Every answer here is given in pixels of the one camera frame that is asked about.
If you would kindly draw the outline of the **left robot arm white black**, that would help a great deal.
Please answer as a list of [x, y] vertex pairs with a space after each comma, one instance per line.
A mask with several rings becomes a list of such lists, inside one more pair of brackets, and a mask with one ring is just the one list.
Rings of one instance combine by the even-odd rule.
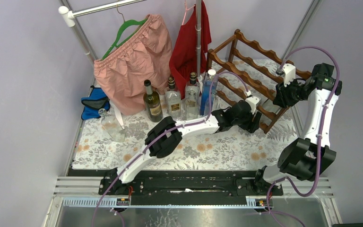
[[110, 189], [116, 194], [126, 192], [128, 183], [155, 159], [169, 156], [183, 138], [228, 131], [234, 126], [254, 133], [259, 128], [262, 113], [247, 101], [239, 101], [226, 109], [188, 121], [175, 121], [168, 116], [148, 132], [140, 151], [126, 164], [116, 169], [116, 177], [110, 181]]

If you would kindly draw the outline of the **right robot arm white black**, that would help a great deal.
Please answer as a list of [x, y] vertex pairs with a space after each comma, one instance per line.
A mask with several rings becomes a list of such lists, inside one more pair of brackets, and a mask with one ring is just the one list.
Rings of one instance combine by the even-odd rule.
[[285, 64], [282, 67], [280, 73], [285, 78], [276, 85], [273, 104], [285, 108], [299, 101], [308, 101], [308, 116], [301, 136], [282, 151], [277, 164], [264, 167], [262, 176], [253, 180], [252, 188], [256, 194], [265, 194], [271, 183], [287, 176], [317, 182], [320, 174], [335, 161], [337, 153], [330, 148], [329, 128], [342, 82], [332, 78], [333, 70], [332, 65], [317, 64], [311, 76], [300, 83], [293, 78], [295, 66]]

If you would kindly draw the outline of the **clear glass wine bottle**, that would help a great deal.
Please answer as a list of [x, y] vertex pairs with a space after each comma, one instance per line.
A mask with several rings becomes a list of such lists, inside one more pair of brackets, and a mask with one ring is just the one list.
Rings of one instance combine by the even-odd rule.
[[275, 118], [278, 112], [281, 110], [281, 107], [274, 105], [270, 99], [264, 101], [261, 106], [265, 110], [265, 115], [270, 119]]

